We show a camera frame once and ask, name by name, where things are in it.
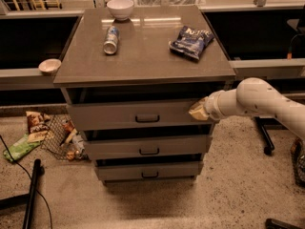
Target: concrete floor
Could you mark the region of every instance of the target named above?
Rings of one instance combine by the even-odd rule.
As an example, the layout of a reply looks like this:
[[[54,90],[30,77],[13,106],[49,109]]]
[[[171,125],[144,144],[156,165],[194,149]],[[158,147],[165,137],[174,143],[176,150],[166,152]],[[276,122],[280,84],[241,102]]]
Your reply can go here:
[[[27,130],[24,116],[0,118],[8,145]],[[205,167],[197,180],[133,181],[104,186],[93,165],[59,161],[41,147],[20,163],[31,172],[40,158],[45,174],[39,191],[51,208],[56,229],[81,228],[265,228],[267,218],[305,228],[305,190],[295,185],[288,130],[270,130],[275,150],[253,120],[230,117],[216,125]],[[30,180],[17,165],[0,158],[0,198],[26,194]],[[25,206],[0,211],[0,228],[21,228]],[[32,228],[50,228],[44,200],[37,198]]]

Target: green snack bag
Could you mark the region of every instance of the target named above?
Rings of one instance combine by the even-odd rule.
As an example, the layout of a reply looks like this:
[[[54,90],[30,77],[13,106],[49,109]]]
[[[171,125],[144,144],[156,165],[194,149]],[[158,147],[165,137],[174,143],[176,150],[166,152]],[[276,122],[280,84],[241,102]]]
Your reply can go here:
[[[18,140],[9,147],[9,151],[13,159],[18,160],[28,154],[34,148],[38,147],[39,145],[40,141],[28,143],[28,135],[24,135],[20,140]],[[13,159],[11,158],[10,154],[8,150],[3,151],[3,156],[10,162],[13,162]]]

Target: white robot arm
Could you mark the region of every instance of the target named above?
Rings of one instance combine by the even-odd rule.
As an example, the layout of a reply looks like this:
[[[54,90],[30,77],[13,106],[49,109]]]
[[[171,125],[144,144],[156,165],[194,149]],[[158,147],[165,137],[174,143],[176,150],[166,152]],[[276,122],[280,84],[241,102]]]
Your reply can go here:
[[[192,105],[190,114],[199,120],[267,115],[305,140],[305,106],[285,97],[259,78],[245,79],[234,90],[212,93]]]

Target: silver can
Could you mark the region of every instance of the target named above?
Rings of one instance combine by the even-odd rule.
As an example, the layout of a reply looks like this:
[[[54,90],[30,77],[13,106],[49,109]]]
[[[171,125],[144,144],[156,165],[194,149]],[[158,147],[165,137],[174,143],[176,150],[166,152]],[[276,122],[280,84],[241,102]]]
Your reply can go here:
[[[117,51],[117,44],[119,40],[119,30],[117,27],[110,26],[107,28],[105,42],[104,42],[104,52],[106,54],[115,54]]]

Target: white bowl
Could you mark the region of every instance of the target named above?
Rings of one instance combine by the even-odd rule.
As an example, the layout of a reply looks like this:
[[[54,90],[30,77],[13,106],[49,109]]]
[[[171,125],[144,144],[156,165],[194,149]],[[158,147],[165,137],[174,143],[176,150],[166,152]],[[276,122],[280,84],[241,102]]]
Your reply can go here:
[[[116,20],[127,20],[133,11],[133,0],[111,0],[107,8]]]
[[[45,74],[55,73],[61,66],[61,61],[56,58],[47,59],[40,63],[38,69]]]

